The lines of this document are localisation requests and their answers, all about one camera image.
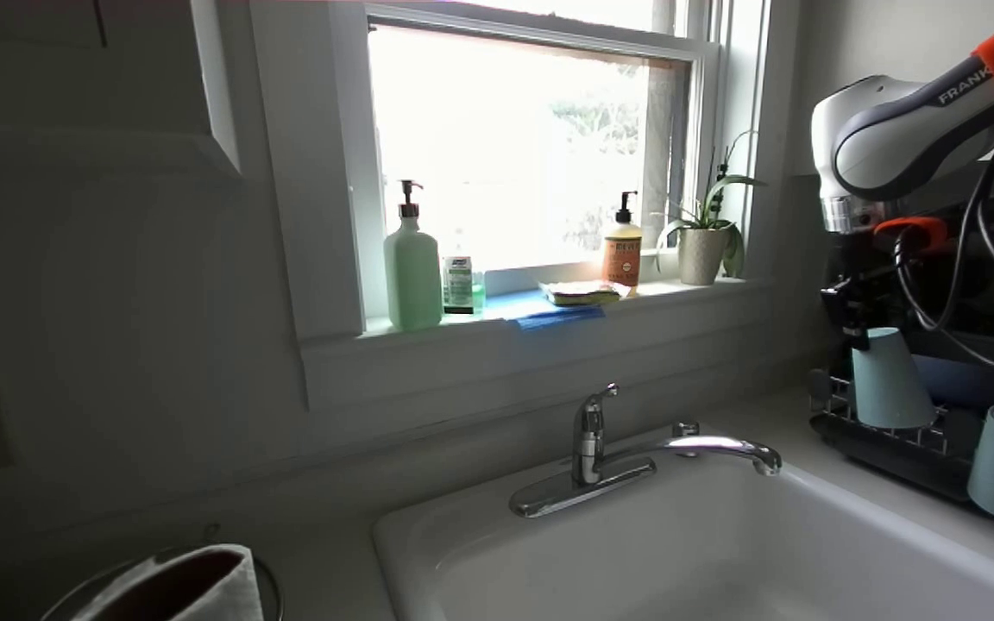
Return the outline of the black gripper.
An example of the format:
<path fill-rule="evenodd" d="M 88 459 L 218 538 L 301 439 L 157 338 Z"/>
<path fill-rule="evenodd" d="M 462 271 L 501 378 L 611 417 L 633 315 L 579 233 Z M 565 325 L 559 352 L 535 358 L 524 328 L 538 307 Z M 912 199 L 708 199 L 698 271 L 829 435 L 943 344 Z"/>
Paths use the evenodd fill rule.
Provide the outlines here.
<path fill-rule="evenodd" d="M 947 222 L 879 222 L 831 243 L 821 307 L 844 344 L 862 349 L 869 328 L 902 325 L 912 312 L 902 280 L 954 252 Z"/>

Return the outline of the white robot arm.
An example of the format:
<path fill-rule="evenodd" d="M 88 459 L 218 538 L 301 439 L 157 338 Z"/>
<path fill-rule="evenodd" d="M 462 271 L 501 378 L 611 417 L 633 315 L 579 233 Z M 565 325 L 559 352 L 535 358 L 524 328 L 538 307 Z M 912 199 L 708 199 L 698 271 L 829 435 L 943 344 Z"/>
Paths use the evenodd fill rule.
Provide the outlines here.
<path fill-rule="evenodd" d="M 933 82 L 862 75 L 814 105 L 817 199 L 846 259 L 844 276 L 821 297 L 854 349 L 862 349 L 866 332 L 884 325 L 869 271 L 854 267 L 854 249 L 892 224 L 894 199 L 977 154 L 987 170 L 956 229 L 956 252 L 967 249 L 971 218 L 994 185 L 994 33 Z"/>

